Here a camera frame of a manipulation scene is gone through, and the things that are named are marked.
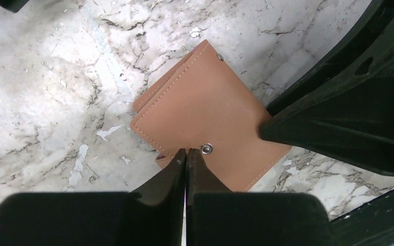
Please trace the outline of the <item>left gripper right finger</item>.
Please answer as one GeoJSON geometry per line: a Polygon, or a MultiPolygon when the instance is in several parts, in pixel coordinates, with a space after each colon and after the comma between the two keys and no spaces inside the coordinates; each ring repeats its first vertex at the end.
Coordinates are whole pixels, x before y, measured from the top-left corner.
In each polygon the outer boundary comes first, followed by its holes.
{"type": "Polygon", "coordinates": [[[305,193],[233,192],[198,149],[186,157],[187,245],[335,245],[322,203],[305,193]]]}

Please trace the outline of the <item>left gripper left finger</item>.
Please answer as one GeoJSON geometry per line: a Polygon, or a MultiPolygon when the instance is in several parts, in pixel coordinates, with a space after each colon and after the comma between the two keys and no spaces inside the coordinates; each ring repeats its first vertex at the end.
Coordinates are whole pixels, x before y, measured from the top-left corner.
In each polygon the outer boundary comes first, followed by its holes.
{"type": "Polygon", "coordinates": [[[131,192],[17,193],[0,203],[0,245],[180,245],[186,150],[131,192]]]}

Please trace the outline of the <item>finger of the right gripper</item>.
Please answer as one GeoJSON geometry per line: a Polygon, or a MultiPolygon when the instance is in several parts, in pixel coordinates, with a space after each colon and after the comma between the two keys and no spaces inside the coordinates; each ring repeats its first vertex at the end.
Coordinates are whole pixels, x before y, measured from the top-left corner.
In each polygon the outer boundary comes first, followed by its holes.
{"type": "Polygon", "coordinates": [[[372,1],[316,65],[267,107],[263,140],[394,176],[394,1],[372,1]]]}

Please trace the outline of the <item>tan leather card holder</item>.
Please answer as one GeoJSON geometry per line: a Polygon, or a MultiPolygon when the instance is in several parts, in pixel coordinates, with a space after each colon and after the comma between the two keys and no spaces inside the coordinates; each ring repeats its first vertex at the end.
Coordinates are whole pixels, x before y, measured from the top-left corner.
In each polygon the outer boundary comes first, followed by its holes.
{"type": "Polygon", "coordinates": [[[130,128],[158,151],[161,168],[179,149],[197,149],[232,191],[248,191],[291,149],[260,138],[271,115],[207,40],[132,107],[130,128]]]}

